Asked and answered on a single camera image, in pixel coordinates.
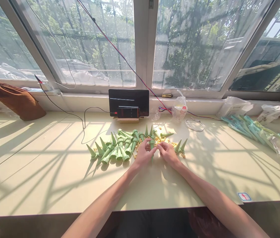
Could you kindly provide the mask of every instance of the window glass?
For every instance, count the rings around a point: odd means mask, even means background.
[[[0,79],[36,80],[45,76],[0,7]]]
[[[28,0],[39,32],[61,69],[62,83],[134,87],[136,78],[126,62],[100,33],[77,0]],[[135,69],[133,0],[82,0],[109,40]],[[25,2],[29,13],[31,9]]]
[[[271,1],[159,4],[153,87],[219,91]]]
[[[237,74],[230,90],[280,92],[280,9]]]

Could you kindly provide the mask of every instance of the person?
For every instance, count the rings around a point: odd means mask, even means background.
[[[62,238],[96,238],[132,179],[141,168],[151,161],[151,157],[157,149],[160,151],[161,157],[183,176],[209,210],[233,235],[238,238],[269,237],[245,211],[224,193],[195,175],[182,164],[171,144],[162,142],[156,148],[150,150],[148,144],[150,140],[145,139],[139,145],[137,158],[130,168],[73,222]]]

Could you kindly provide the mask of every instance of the wire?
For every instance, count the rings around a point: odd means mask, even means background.
[[[78,3],[81,5],[81,7],[84,9],[84,11],[87,13],[87,15],[91,18],[91,20],[95,23],[96,27],[99,29],[99,31],[103,34],[103,36],[107,39],[107,41],[115,48],[115,50],[118,52],[118,54],[124,59],[124,61],[127,63],[127,65],[130,67],[130,69],[138,76],[138,78],[141,80],[141,82],[144,84],[144,86],[146,86],[146,88],[148,90],[151,91],[151,93],[153,93],[153,95],[160,101],[160,103],[166,107],[162,101],[158,98],[158,96],[144,83],[144,81],[141,79],[141,77],[135,72],[135,70],[131,67],[131,65],[129,64],[129,62],[127,61],[127,59],[123,56],[123,54],[121,54],[121,52],[117,49],[117,47],[109,40],[109,38],[106,36],[106,34],[101,30],[101,28],[98,26],[98,24],[96,23],[96,19],[94,17],[92,17],[92,15],[89,13],[89,11],[87,10],[87,8],[84,6],[84,4],[81,2],[81,0],[77,0]]]
[[[64,59],[66,60],[66,63],[67,63],[67,66],[68,66],[70,75],[72,76],[72,78],[73,78],[73,80],[74,80],[75,86],[74,86],[74,88],[68,88],[68,87],[66,87],[66,86],[64,86],[64,85],[62,85],[62,84],[60,84],[60,83],[58,83],[58,82],[54,82],[54,81],[51,81],[51,82],[56,83],[56,84],[58,84],[58,85],[60,85],[60,86],[63,86],[64,88],[67,88],[67,89],[75,89],[75,88],[76,88],[76,81],[75,81],[74,76],[73,76],[72,73],[71,73],[69,64],[68,64],[68,62],[67,62],[67,59],[66,59],[66,56],[65,56],[63,50],[61,49],[61,46],[58,44],[58,42],[57,42],[57,40],[55,39],[54,35],[48,30],[48,28],[46,27],[46,25],[41,21],[41,19],[39,18],[39,16],[35,13],[35,11],[33,10],[33,8],[31,7],[31,5],[29,4],[29,2],[28,2],[27,0],[25,0],[25,1],[27,2],[27,4],[29,5],[30,9],[32,10],[32,12],[34,13],[34,15],[37,17],[37,19],[42,23],[42,25],[43,25],[43,26],[45,27],[45,29],[48,31],[48,33],[51,34],[51,36],[53,37],[55,43],[58,45],[59,49],[61,50],[61,53],[63,54]]]
[[[163,107],[159,107],[159,112],[163,112],[163,111],[168,111],[172,113],[172,108],[163,108]],[[203,116],[197,116],[197,117],[201,117],[201,118],[208,118],[208,119],[212,119],[212,120],[216,120],[216,121],[221,121],[212,117],[203,117]]]
[[[77,115],[75,115],[75,114],[73,114],[73,113],[66,112],[65,110],[63,110],[62,108],[60,108],[59,106],[57,106],[57,105],[50,99],[50,97],[47,95],[47,93],[43,90],[39,78],[38,78],[36,75],[34,75],[34,76],[35,76],[35,78],[37,79],[37,81],[39,82],[39,85],[40,85],[42,91],[45,93],[46,97],[51,101],[52,104],[54,104],[57,108],[59,108],[59,109],[62,110],[63,112],[65,112],[65,113],[67,113],[67,114],[69,114],[69,115],[73,115],[73,116],[75,116],[75,117],[78,117],[78,118],[81,120],[82,127],[83,127],[83,132],[84,132],[84,136],[83,136],[83,139],[81,140],[81,144],[85,144],[85,143],[83,143],[83,140],[84,140],[84,138],[85,138],[85,129],[86,129],[86,111],[87,111],[88,109],[90,109],[90,108],[99,108],[100,110],[102,110],[102,111],[104,111],[104,112],[106,112],[106,113],[110,113],[110,112],[107,112],[107,111],[103,110],[103,109],[100,108],[100,107],[89,107],[89,108],[87,108],[87,109],[84,111],[84,120],[83,120],[80,116],[77,116]]]
[[[195,122],[197,122],[198,124],[200,124],[203,128],[201,129],[201,130],[196,130],[196,129],[194,129],[194,128],[191,128],[190,126],[189,126],[189,122],[191,122],[191,121],[195,121]],[[186,119],[185,120],[185,126],[188,128],[188,129],[190,129],[190,130],[192,130],[192,131],[196,131],[196,132],[202,132],[204,129],[205,129],[205,126],[204,126],[204,124],[200,121],[200,120],[196,120],[196,119],[194,119],[194,118],[190,118],[190,119]]]

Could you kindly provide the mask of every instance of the hand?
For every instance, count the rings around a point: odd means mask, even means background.
[[[161,142],[157,145],[157,148],[160,151],[160,155],[168,162],[173,168],[181,164],[180,159],[177,157],[177,154],[174,151],[174,148],[171,144],[166,142]]]
[[[136,166],[137,168],[141,169],[142,167],[144,167],[145,165],[147,165],[147,163],[149,161],[151,161],[151,157],[154,155],[154,153],[156,152],[157,148],[154,147],[151,150],[151,147],[149,145],[149,141],[151,141],[152,139],[145,139],[138,147],[138,154],[137,154],[137,158],[135,159],[134,163],[132,165]]]

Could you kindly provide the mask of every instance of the wooden stand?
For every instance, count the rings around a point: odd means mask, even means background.
[[[117,121],[121,124],[139,123],[139,118],[117,118]]]

